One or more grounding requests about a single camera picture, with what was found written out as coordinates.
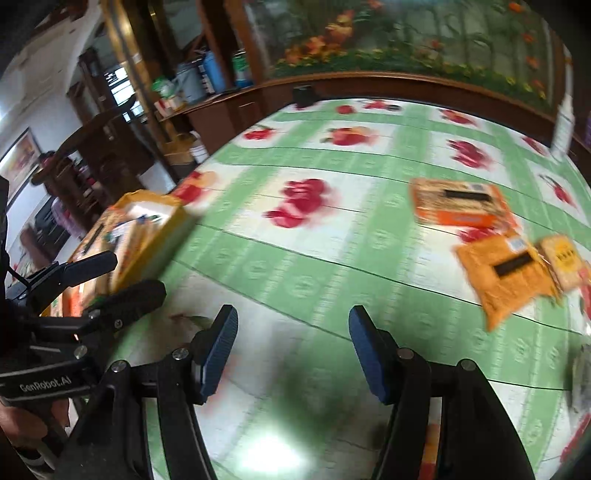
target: wooden chair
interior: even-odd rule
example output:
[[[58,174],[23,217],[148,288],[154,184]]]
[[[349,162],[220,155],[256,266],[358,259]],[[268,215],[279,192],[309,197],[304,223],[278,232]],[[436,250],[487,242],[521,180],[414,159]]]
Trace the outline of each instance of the wooden chair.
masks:
[[[124,141],[108,133],[109,122],[131,110],[134,103],[135,95],[132,95],[123,105],[96,115],[71,134],[57,149],[51,161],[31,179],[34,185],[45,183],[52,188],[75,220],[85,228],[91,218],[82,221],[78,216],[87,216],[90,213],[93,200],[97,204],[102,202],[94,195],[91,199],[84,196],[80,187],[75,185],[73,168],[70,171],[63,160],[77,151],[88,165],[92,177],[103,187],[109,204],[115,203],[127,192],[143,189],[144,186],[129,166],[129,159],[148,156],[144,146],[137,140]]]

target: flower painting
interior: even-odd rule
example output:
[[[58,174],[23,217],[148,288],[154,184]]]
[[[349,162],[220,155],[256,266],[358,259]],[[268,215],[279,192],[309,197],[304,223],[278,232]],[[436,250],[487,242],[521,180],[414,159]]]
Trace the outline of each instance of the flower painting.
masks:
[[[41,151],[33,134],[27,129],[0,160],[0,175],[9,181],[8,207],[35,173],[39,155]]]

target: food package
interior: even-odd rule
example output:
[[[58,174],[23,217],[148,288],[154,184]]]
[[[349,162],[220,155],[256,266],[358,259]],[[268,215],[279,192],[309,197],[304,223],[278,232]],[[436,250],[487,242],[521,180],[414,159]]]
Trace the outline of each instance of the food package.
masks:
[[[69,315],[70,317],[82,317],[82,301],[80,299],[80,286],[67,288],[62,294],[65,299],[68,299]]]
[[[119,277],[125,272],[134,255],[137,255],[144,237],[145,217],[139,217],[118,225],[110,234],[111,243],[115,244],[117,266],[111,272],[109,290],[116,291]]]
[[[129,220],[129,217],[124,210],[112,206],[107,208],[96,221],[92,229],[90,229],[90,232],[86,234],[84,240],[78,245],[71,260],[78,261],[88,257],[88,252],[93,248],[95,242],[100,241],[101,238],[109,234],[116,225],[126,222],[127,220]]]
[[[567,293],[583,284],[585,264],[566,235],[545,236],[538,242],[540,255],[550,266],[550,274],[560,293]]]
[[[64,316],[64,304],[63,304],[64,297],[63,295],[59,295],[54,301],[50,304],[50,315],[52,317],[63,317]]]
[[[413,179],[410,189],[419,223],[501,230],[517,226],[496,185]]]
[[[85,254],[80,256],[79,260],[92,257],[93,255],[97,255],[101,252],[106,252],[109,250],[111,250],[111,245],[107,241],[106,236],[101,234],[93,242],[90,249]],[[79,291],[82,309],[88,308],[95,298],[109,294],[109,273],[84,282],[76,288]]]
[[[536,295],[557,297],[546,263],[514,230],[456,247],[492,331]]]

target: yellow package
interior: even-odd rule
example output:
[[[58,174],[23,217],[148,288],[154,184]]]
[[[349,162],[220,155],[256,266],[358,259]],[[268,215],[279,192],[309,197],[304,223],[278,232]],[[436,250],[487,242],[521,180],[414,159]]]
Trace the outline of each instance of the yellow package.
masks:
[[[566,235],[545,236],[538,243],[540,254],[550,265],[550,274],[560,293],[567,293],[583,284],[584,263]]]
[[[515,231],[456,247],[470,284],[494,330],[536,295],[557,296],[545,262]]]
[[[136,218],[117,226],[112,236],[116,241],[115,255],[117,256],[117,266],[111,272],[109,280],[109,290],[116,291],[119,277],[125,272],[125,269],[131,263],[133,257],[139,254],[139,248],[144,237],[145,218]]]
[[[87,253],[80,256],[80,260],[93,255],[106,252],[111,249],[110,243],[105,239],[104,235],[100,235],[90,247]],[[92,278],[91,280],[84,282],[79,287],[80,294],[80,305],[82,309],[90,306],[95,298],[101,295],[109,294],[109,273],[101,275],[100,277]]]

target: green tablecloth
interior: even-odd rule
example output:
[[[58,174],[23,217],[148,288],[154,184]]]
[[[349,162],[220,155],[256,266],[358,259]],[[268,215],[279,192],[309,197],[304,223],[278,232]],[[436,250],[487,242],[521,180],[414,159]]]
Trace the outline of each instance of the green tablecloth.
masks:
[[[591,193],[569,159],[483,119],[349,99],[288,106],[199,171],[215,175],[201,178],[204,189],[188,205],[204,215],[163,274],[167,303],[131,329],[120,354],[155,360],[203,327],[172,314],[237,308],[239,334],[219,391],[197,407],[220,478],[371,475],[389,408],[369,393],[349,339],[355,304],[428,360],[474,359],[534,472],[551,476],[573,433],[566,391],[586,329],[581,295],[562,306],[536,299],[486,333],[452,253],[460,229],[417,225],[408,182],[496,183],[525,236],[566,233],[591,261]],[[155,430],[151,451],[166,477]]]

